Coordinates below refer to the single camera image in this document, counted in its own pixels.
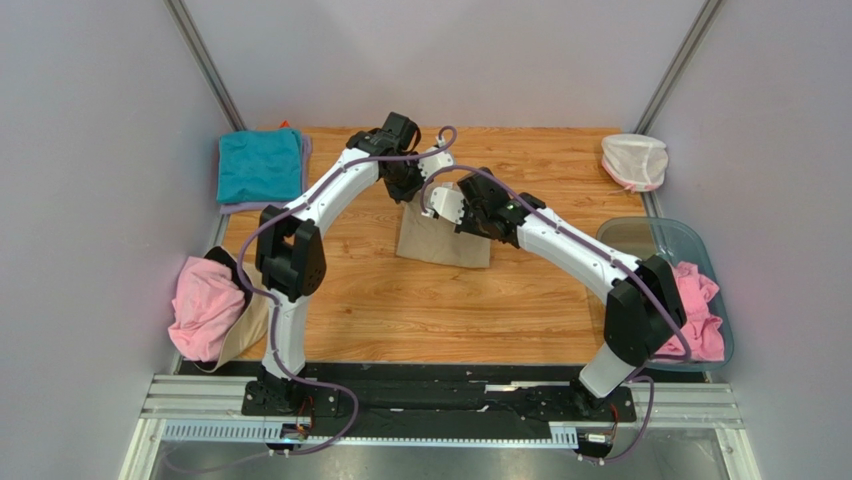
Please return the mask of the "beige t-shirt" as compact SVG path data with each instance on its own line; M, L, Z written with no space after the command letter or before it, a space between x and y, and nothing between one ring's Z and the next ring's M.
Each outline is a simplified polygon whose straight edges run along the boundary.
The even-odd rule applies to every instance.
M443 217L423 215L420 197L418 193L414 201L403 203L395 254L431 264L489 268L491 241L468 233L456 233L456 224Z

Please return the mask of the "clear teal plastic bin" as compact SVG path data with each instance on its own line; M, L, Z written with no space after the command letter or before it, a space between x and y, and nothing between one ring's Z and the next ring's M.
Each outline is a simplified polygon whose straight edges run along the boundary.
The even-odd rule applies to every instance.
M652 217L619 217L606 221L596 233L598 241L642 259L659 254L670 264L688 262L698 267L698 272L714 282L718 281L710 256L700 235L688 225L673 219ZM710 372L726 366L735 351L735 342L729 316L721 292L708 304L709 311L722 318L719 333L722 337L724 357L721 361L650 362L649 370L694 373Z

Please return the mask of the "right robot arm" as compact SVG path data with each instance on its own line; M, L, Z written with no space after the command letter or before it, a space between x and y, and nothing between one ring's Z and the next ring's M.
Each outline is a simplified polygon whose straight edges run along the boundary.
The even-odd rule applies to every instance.
M691 356L687 316L672 265L657 254L621 252L563 220L537 197L509 189L486 168L457 183L459 231L535 254L580 281L604 305L604 343L580 371L585 402L608 397L671 339Z

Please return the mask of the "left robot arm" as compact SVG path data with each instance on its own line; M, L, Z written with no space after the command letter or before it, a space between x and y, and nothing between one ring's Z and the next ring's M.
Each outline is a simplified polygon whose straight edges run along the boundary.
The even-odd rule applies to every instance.
M354 134L306 193L283 208L262 211L255 267L275 300L267 351L256 380L246 386L243 413L294 415L306 403L307 386L291 377L306 363L309 305L327 270L323 237L349 204L379 180L394 201L413 199L424 182L415 151L420 139L415 122L392 112L381 127Z

